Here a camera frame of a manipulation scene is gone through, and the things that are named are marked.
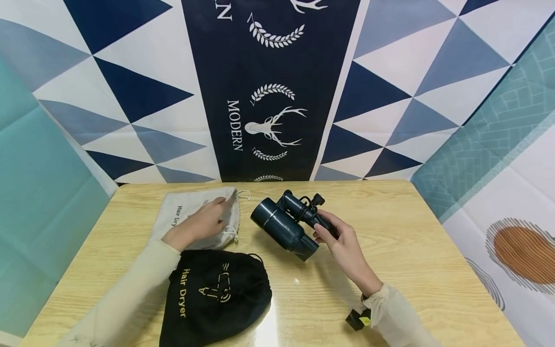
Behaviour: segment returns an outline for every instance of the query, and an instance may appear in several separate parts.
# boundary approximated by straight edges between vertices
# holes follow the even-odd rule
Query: teal backdrop
[[[0,330],[24,336],[109,196],[0,60]]]

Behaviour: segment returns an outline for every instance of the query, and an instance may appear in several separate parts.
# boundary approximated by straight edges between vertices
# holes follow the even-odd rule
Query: black drawstring bag
[[[206,346],[234,336],[264,313],[271,297],[256,254],[186,250],[170,276],[160,347]]]

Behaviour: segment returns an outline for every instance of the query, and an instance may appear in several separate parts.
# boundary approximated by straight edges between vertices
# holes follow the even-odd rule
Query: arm
[[[147,295],[177,267],[180,253],[161,240],[151,241],[129,271],[58,343],[60,347],[108,347]]]
[[[216,198],[179,225],[162,240],[152,240],[129,271],[58,343],[59,347],[121,345],[134,318],[149,294],[177,267],[181,252],[192,243],[221,233],[220,219],[226,209],[225,198]]]
[[[326,243],[341,270],[367,298],[363,304],[371,310],[371,326],[392,347],[428,347],[439,343],[424,328],[418,315],[395,288],[384,284],[370,268],[355,230],[337,216],[319,210],[319,214],[333,224],[339,232],[336,240],[320,224],[314,226],[317,243]]]

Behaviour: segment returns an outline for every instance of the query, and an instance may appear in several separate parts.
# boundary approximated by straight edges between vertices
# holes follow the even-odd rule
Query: deer head illustration
[[[272,127],[275,126],[275,125],[282,125],[282,123],[277,123],[277,121],[282,115],[284,115],[286,113],[296,113],[296,114],[300,114],[301,116],[306,118],[306,116],[301,111],[308,111],[307,109],[304,109],[304,108],[290,109],[290,108],[291,108],[291,106],[287,106],[286,108],[284,108],[280,113],[276,114],[275,116],[273,116],[273,117],[270,116],[270,117],[266,118],[266,120],[262,124],[259,124],[257,122],[248,122],[245,125],[246,132],[248,132],[249,134],[262,133],[262,134],[264,134],[265,138],[267,138],[268,140],[276,141],[282,147],[300,145],[299,141],[301,141],[302,139],[298,139],[298,140],[293,141],[293,142],[281,142],[280,139],[278,139],[278,137],[276,136],[276,134],[281,134],[281,132],[278,132],[278,131],[272,129]]]

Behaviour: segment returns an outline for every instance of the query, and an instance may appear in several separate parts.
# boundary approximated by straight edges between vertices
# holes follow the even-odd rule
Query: black plug
[[[312,204],[314,206],[322,206],[324,203],[326,202],[326,200],[324,200],[324,198],[322,197],[322,195],[316,193],[314,194],[314,197],[312,198]]]

